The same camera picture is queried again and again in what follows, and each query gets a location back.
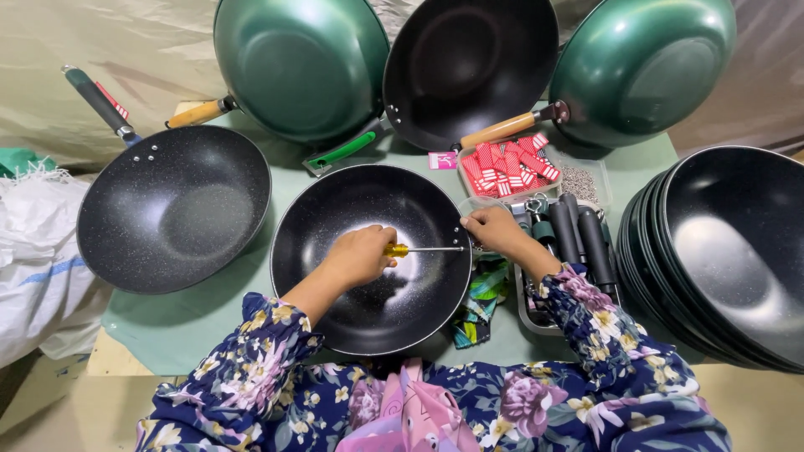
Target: table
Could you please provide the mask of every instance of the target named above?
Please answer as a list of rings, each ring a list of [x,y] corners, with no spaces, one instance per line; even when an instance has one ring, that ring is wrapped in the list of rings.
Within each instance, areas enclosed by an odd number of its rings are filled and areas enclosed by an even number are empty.
[[[177,112],[190,108],[180,105]],[[273,294],[270,283],[268,252],[274,228],[290,202],[314,178],[301,168],[309,155],[304,146],[294,145],[259,129],[242,112],[224,115],[209,124],[235,129],[251,138],[264,152],[271,165],[273,194],[265,226],[245,255],[208,280],[173,294],[142,296],[116,290],[103,316],[100,334],[88,364],[88,373],[97,376],[184,375],[240,322],[240,299],[250,290]],[[552,146],[577,158],[602,158],[609,173],[613,202],[607,209],[612,231],[617,231],[628,200],[654,175],[677,160],[666,134],[617,150],[586,150],[569,143],[552,126],[542,124],[541,131]],[[467,194],[455,170],[430,170],[426,154],[398,137],[390,135],[376,146],[361,150],[339,162],[349,166],[366,162],[385,162],[418,171],[439,184],[455,203]],[[678,343],[666,331],[642,318],[651,334],[661,340]],[[494,313],[491,340],[458,351],[451,338],[435,334],[408,350],[427,360],[445,365],[485,361],[500,365],[537,360],[574,360],[564,338],[534,335],[519,321],[515,299],[509,299]],[[679,345],[691,362],[703,356]],[[315,362],[350,360],[349,356],[323,351]]]

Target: beige fabric backdrop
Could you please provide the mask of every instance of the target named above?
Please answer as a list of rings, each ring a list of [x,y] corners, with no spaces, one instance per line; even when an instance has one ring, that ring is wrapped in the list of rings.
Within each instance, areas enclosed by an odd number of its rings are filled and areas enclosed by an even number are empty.
[[[391,39],[422,0],[370,0]],[[795,135],[804,124],[804,3],[734,0],[740,44],[729,74],[685,121],[680,149]],[[597,0],[556,0],[562,38]],[[105,162],[122,143],[72,90],[63,64],[83,68],[152,134],[179,101],[222,96],[212,46],[216,0],[0,0],[0,146],[61,164]]]

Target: navy floral fabric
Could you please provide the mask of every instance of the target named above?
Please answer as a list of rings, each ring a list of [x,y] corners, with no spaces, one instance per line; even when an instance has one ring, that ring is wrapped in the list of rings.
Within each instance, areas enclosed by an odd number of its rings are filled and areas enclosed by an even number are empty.
[[[585,280],[580,265],[542,281],[577,363],[426,364],[485,452],[728,452],[725,427],[690,368]],[[371,362],[303,365],[323,337],[282,300],[246,294],[244,322],[137,425],[137,451],[332,452],[379,416]]]

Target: screwdriver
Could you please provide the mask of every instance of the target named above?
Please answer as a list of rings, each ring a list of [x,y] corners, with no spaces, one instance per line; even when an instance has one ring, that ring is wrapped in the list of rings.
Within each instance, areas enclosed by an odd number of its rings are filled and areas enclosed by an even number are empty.
[[[422,253],[428,251],[463,251],[462,246],[455,248],[408,248],[406,244],[388,244],[385,246],[384,256],[405,257],[408,253]]]

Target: floral sleeve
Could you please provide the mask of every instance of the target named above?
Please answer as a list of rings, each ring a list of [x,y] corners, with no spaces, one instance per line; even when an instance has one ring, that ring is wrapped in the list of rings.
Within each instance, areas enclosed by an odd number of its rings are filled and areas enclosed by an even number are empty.
[[[568,403],[585,413],[597,448],[730,451],[726,428],[675,347],[652,339],[585,271],[564,264],[543,279],[540,294],[589,374],[588,395]]]
[[[248,450],[293,368],[321,347],[307,316],[248,293],[243,323],[175,387],[161,384],[155,410],[137,424],[137,451]]]

